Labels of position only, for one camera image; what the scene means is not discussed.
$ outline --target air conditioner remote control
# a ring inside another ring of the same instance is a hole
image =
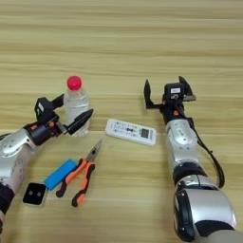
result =
[[[157,131],[154,128],[126,121],[109,119],[105,128],[109,136],[131,140],[145,145],[155,145]]]

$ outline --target wood grain surface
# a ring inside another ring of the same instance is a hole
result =
[[[146,111],[142,97],[145,79],[159,102],[164,85],[178,75],[197,95],[186,112],[225,170],[223,191],[243,231],[242,1],[1,0],[0,132],[33,122],[36,99],[63,93],[70,75],[83,77],[95,110],[90,132],[40,149],[9,209],[5,243],[179,242],[162,116]],[[60,115],[64,121],[62,109]],[[155,127],[157,144],[107,137],[109,118]],[[64,198],[49,193],[42,209],[22,204],[29,182],[42,182],[68,158],[86,156],[101,138],[81,207],[71,206],[81,177]],[[215,179],[208,157],[198,151]]]

